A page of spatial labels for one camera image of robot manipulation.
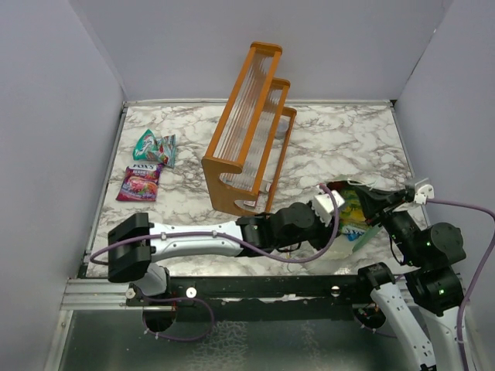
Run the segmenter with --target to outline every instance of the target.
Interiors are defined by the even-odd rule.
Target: chip bag
[[[168,135],[157,139],[148,129],[139,138],[132,157],[134,160],[160,162],[173,168],[176,163],[176,136]]]
[[[162,168],[161,164],[128,166],[116,200],[155,202]]]

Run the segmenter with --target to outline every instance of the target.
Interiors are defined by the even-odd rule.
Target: gray wall
[[[495,209],[495,2],[454,0],[397,103],[398,121],[412,164],[443,199]],[[493,233],[489,216],[428,206],[433,221],[463,229],[473,276]],[[473,311],[487,348],[495,344],[495,256],[473,295]],[[495,364],[495,353],[491,352]]]
[[[228,97],[252,41],[290,98],[397,99],[452,0],[71,0],[131,100]]]
[[[43,368],[121,88],[67,0],[0,2],[0,368]]]

